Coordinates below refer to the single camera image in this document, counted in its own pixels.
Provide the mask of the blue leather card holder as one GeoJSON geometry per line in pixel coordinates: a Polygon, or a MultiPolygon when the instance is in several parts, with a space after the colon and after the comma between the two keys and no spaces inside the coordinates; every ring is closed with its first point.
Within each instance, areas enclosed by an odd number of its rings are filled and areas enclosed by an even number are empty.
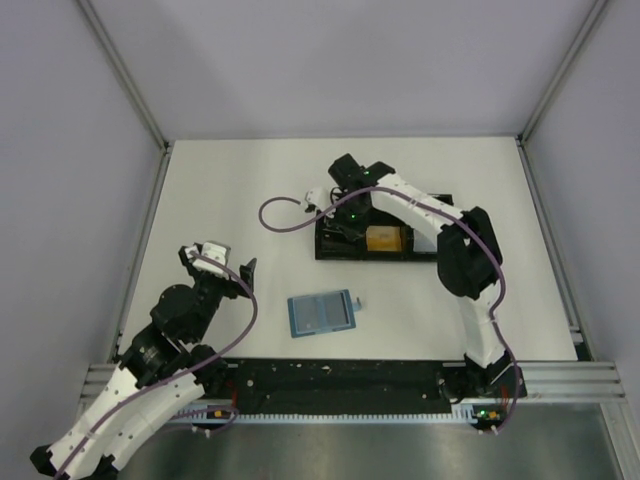
{"type": "Polygon", "coordinates": [[[288,310],[291,337],[294,339],[297,339],[297,338],[309,337],[314,335],[335,333],[335,332],[354,329],[356,327],[355,314],[359,312],[361,309],[362,309],[362,302],[360,298],[353,297],[350,291],[347,289],[288,298],[287,310],[288,310]],[[335,294],[335,293],[341,293],[344,297],[344,301],[349,314],[348,325],[344,325],[341,327],[331,327],[327,324],[324,301],[328,295],[335,294]],[[320,316],[321,326],[318,330],[313,332],[308,332],[308,333],[302,333],[302,334],[300,334],[296,330],[295,315],[294,315],[294,301],[300,298],[315,298],[319,302],[319,316],[320,316]]]}

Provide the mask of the grey card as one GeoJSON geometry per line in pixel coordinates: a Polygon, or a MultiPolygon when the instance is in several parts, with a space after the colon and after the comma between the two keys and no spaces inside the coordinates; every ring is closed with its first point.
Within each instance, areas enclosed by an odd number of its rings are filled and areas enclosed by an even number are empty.
{"type": "Polygon", "coordinates": [[[328,295],[324,301],[327,324],[341,327],[349,324],[349,314],[341,293],[328,295]]]}

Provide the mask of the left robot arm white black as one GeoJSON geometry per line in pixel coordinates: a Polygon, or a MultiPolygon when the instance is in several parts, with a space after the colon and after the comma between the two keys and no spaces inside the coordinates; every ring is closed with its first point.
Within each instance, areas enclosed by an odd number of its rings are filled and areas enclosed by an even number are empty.
{"type": "Polygon", "coordinates": [[[90,407],[56,442],[39,446],[30,461],[52,479],[114,479],[140,448],[184,407],[216,396],[230,373],[203,338],[223,299],[254,295],[255,259],[237,272],[229,247],[195,243],[179,251],[193,282],[167,287],[150,323],[132,339],[90,407]]]}

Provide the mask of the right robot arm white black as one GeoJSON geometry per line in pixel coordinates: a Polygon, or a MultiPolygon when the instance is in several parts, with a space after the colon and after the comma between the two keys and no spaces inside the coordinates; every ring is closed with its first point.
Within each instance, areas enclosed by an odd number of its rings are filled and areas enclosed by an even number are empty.
{"type": "Polygon", "coordinates": [[[438,278],[459,299],[469,388],[487,396],[502,385],[504,372],[512,370],[518,376],[517,361],[497,324],[496,310],[506,296],[506,280],[487,212],[443,203],[410,185],[387,164],[360,166],[349,154],[334,161],[329,175],[341,196],[322,213],[329,230],[346,243],[363,243],[375,214],[382,212],[436,245],[438,278]]]}

